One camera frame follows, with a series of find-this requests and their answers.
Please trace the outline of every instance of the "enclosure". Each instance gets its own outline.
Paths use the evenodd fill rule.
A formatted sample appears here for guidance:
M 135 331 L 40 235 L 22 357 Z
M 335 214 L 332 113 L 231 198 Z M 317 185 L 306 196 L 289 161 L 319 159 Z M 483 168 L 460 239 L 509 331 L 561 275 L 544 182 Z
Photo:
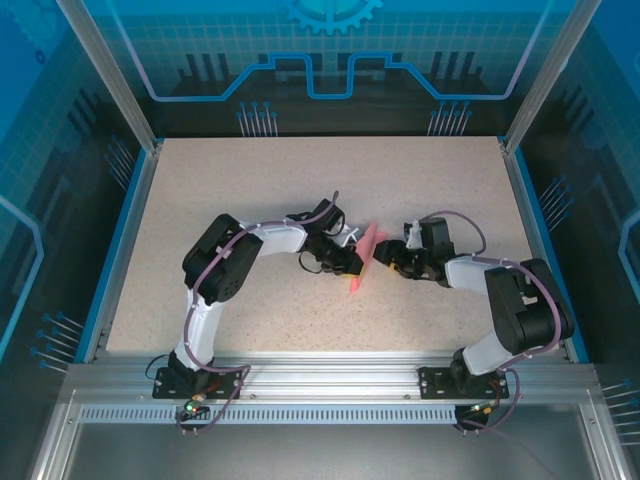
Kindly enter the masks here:
M 638 21 L 625 0 L 0 4 L 3 478 L 635 478 Z M 214 218 L 334 190 L 349 227 L 454 210 L 489 256 L 546 261 L 576 330 L 516 365 L 499 430 L 463 436 L 478 399 L 426 399 L 416 371 L 492 331 L 486 297 L 378 262 L 350 294 L 258 259 L 215 337 L 215 365 L 252 367 L 219 424 L 182 438 L 184 400 L 153 397 Z

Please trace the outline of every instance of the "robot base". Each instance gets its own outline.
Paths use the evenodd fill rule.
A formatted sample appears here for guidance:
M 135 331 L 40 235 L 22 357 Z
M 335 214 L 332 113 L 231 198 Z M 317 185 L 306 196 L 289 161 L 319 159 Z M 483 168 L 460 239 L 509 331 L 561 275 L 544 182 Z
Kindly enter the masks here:
M 158 399 L 187 400 L 194 395 L 204 394 L 207 400 L 227 400 L 240 381 L 240 376 L 240 372 L 194 372 L 177 360 L 175 352 L 171 352 L 169 366 L 159 368 L 156 373 L 151 396 Z
M 509 398 L 509 388 L 504 375 L 495 372 L 475 377 L 474 382 L 467 382 L 460 388 L 451 373 L 451 368 L 418 369 L 420 379 L 420 398 L 423 400 L 459 400 L 471 398 L 474 400 L 495 400 Z

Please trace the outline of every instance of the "gear logo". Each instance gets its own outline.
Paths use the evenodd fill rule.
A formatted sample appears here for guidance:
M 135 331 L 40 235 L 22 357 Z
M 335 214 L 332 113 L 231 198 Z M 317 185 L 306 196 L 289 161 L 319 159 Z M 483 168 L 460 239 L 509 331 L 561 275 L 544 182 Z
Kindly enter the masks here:
M 361 20 L 373 18 L 376 7 L 382 7 L 382 0 L 286 0 L 284 4 L 289 20 L 297 20 L 301 28 L 311 27 L 314 34 L 324 31 L 327 35 L 360 28 Z
M 43 50 L 58 27 L 54 0 L 0 0 L 0 13 L 12 14 L 20 30 L 36 48 Z

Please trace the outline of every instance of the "red object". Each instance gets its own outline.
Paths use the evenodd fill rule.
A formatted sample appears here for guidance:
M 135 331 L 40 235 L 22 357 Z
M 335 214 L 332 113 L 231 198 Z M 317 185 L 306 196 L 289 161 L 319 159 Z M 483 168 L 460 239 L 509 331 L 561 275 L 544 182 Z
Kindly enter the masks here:
M 369 228 L 367 228 L 367 231 L 364 232 L 363 237 L 358 240 L 358 243 L 356 243 L 356 253 L 364 265 L 362 266 L 360 276 L 351 279 L 351 288 L 349 293 L 353 294 L 358 290 L 358 288 L 360 288 L 362 277 L 364 277 L 367 266 L 373 259 L 373 252 L 376 249 L 376 245 L 386 238 L 386 232 L 378 232 L 378 222 L 372 222 L 371 225 L 369 225 Z

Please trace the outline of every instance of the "glass panel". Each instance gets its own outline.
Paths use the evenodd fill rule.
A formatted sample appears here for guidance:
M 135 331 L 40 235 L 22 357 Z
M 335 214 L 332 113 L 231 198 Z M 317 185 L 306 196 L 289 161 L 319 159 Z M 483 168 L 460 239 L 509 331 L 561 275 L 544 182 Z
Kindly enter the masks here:
M 522 151 L 604 383 L 640 380 L 640 10 L 603 2 Z
M 1 476 L 26 478 L 140 145 L 55 2 L 0 6 L 0 65 Z
M 574 0 L 90 0 L 160 136 L 504 134 Z

